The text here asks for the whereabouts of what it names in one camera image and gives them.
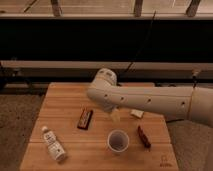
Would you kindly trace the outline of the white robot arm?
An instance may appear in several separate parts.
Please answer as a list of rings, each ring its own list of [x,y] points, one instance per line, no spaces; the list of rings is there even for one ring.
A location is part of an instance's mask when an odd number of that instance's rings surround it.
[[[102,68],[87,89],[89,99],[111,113],[127,107],[198,122],[213,128],[213,89],[202,87],[127,87],[117,85],[117,75]]]

